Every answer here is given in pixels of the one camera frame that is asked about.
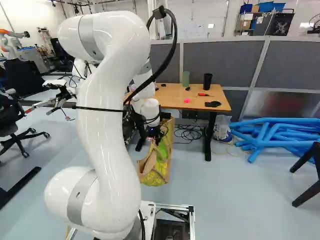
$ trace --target office chair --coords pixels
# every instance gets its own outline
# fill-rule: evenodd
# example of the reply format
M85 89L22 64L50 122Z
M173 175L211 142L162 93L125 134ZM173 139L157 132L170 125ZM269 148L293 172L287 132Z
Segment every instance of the office chair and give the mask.
M44 131L36 133L36 130L31 127L23 133L15 135L15 132L18 130L16 122L25 117L26 114L18 101L15 90L10 89L7 91L7 93L12 99L10 99L7 95L0 93L0 137L10 136L11 138L5 141L0 141L0 144L3 146L3 148L0 150L0 156L9 148L11 148L13 144L17 144L21 154L27 158L30 155L22 146L21 140L32 139L41 135L43 135L45 138L49 138L50 135Z

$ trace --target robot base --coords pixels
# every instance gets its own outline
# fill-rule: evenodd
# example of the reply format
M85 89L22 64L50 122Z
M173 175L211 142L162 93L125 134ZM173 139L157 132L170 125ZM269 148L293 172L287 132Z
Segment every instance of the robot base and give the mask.
M141 201L140 210L144 219L145 240L163 239L164 234L166 235L164 239L173 239L173 236L176 238L178 235L177 239L195 240L196 217L193 206ZM75 228L72 228L66 240L77 240L77 232ZM141 226L138 217L135 219L131 232L124 240L141 240Z

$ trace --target green cup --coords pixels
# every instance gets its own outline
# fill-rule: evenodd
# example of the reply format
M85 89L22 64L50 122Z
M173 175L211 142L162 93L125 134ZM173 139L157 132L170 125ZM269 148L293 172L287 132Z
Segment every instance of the green cup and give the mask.
M190 80L190 72L189 71L184 71L182 73L182 86L184 88L189 87L189 80Z

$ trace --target chair wheel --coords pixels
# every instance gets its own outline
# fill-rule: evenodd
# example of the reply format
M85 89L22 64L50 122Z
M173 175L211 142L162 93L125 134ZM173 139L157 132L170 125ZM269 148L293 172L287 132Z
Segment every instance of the chair wheel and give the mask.
M27 152L25 151L25 152L22 153L22 156L24 156L24 158L26 159L26 158L28 158L30 155L29 155L29 153L27 153Z
M49 134L49 133L47 133L47 132L45 132L45 133L43 134L43 136L47 139L47 138L49 138L49 137L50 137L50 134Z

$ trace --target black mug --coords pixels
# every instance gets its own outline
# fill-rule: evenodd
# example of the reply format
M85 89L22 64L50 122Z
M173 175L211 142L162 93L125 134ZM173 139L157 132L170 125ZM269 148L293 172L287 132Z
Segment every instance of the black mug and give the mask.
M203 78L203 90L209 90L211 85L212 74L205 73Z

